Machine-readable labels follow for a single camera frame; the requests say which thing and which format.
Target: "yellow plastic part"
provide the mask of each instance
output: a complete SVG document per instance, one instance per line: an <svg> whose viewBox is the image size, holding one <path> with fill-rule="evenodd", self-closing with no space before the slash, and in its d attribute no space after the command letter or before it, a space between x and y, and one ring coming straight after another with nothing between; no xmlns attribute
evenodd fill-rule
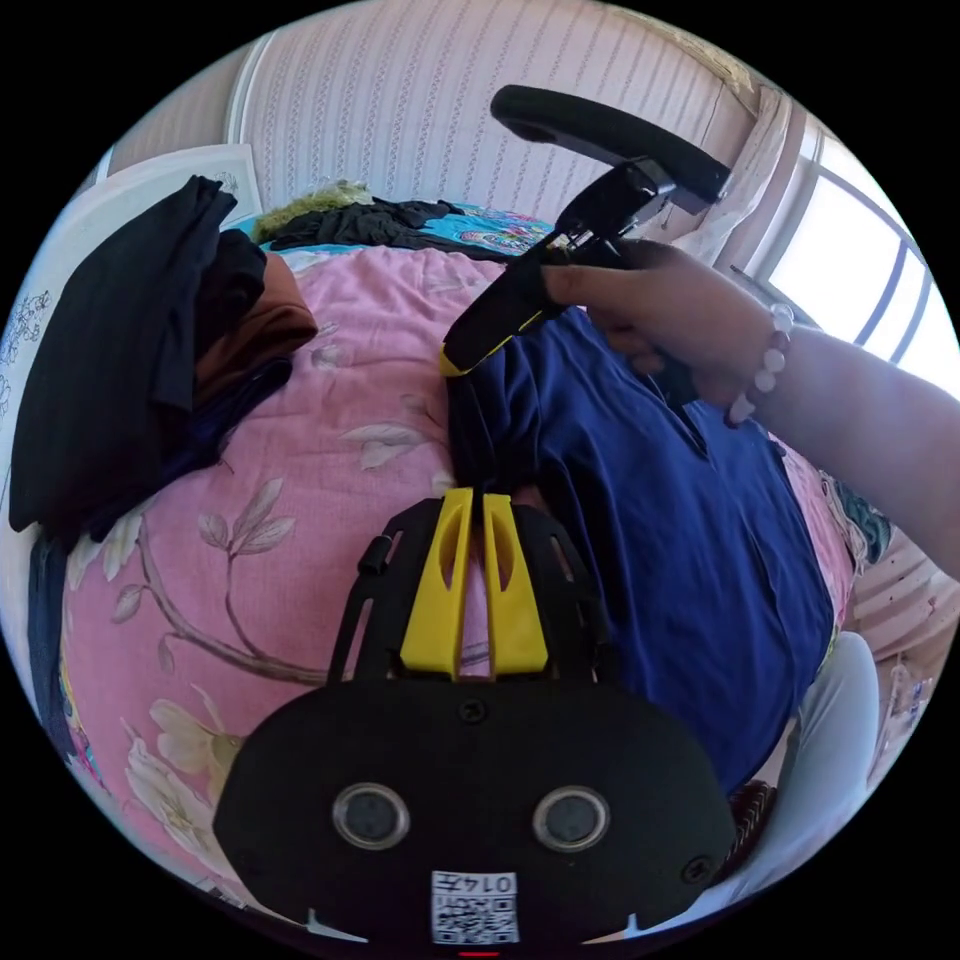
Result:
<svg viewBox="0 0 960 960"><path fill-rule="evenodd" d="M542 673L547 644L510 498L483 498L483 543L490 633L490 677Z"/></svg>
<svg viewBox="0 0 960 960"><path fill-rule="evenodd" d="M543 311L538 310L529 320L524 320L523 323L521 323L517 328L517 333L523 333L523 331L526 330L534 320L539 318L541 313L543 313ZM512 340L514 336L516 336L516 334L511 334L505 340L501 340L500 343L498 343L485 357L478 360L477 363L470 368L470 370L475 370L480 366L481 363L483 363L484 360L487 359L487 357L492 357L505 343ZM450 377L462 377L468 374L470 370L461 370L459 367L455 367L453 362L444 352L443 347L440 348L440 376L447 377L448 379Z"/></svg>
<svg viewBox="0 0 960 960"><path fill-rule="evenodd" d="M460 674L473 491L448 490L400 648L408 670Z"/></svg>

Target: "white curtain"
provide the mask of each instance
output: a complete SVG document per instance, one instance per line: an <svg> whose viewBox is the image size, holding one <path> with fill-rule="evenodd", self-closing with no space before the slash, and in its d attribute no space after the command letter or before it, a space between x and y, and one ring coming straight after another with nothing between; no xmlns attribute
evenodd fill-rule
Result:
<svg viewBox="0 0 960 960"><path fill-rule="evenodd" d="M790 123L791 99L760 86L760 109L740 156L733 165L727 195L707 211L700 226L673 241L674 246L713 264L734 229L753 213L780 160Z"/></svg>

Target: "camera lens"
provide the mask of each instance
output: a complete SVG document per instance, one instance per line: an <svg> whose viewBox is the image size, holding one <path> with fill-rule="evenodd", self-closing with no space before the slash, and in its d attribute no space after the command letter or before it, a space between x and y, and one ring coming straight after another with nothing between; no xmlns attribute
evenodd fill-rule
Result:
<svg viewBox="0 0 960 960"><path fill-rule="evenodd" d="M561 787L540 801L533 832L549 850L578 853L598 843L610 823L606 801L588 787Z"/></svg>
<svg viewBox="0 0 960 960"><path fill-rule="evenodd" d="M410 829L406 804L389 787L358 783L344 790L333 805L333 823L348 843L362 850L389 850Z"/></svg>

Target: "bracelet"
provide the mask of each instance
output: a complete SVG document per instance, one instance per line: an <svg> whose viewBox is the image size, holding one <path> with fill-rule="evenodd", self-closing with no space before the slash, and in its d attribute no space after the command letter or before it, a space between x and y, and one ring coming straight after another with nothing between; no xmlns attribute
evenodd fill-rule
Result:
<svg viewBox="0 0 960 960"><path fill-rule="evenodd" d="M773 334L763 354L763 366L750 386L733 401L723 418L723 422L733 430L753 416L763 397L773 392L777 385L777 374L782 373L787 365L793 310L785 303L776 303L770 308L770 315L773 317Z"/></svg>

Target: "white pants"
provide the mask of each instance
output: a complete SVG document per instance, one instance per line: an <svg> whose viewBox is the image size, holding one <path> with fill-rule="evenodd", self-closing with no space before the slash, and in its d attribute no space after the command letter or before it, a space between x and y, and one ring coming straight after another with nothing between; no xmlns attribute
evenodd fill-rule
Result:
<svg viewBox="0 0 960 960"><path fill-rule="evenodd" d="M777 798L747 862L706 890L689 910L640 937L679 927L758 893L802 866L847 825L867 799L880 725L873 655L856 633L841 633L807 691L790 734Z"/></svg>

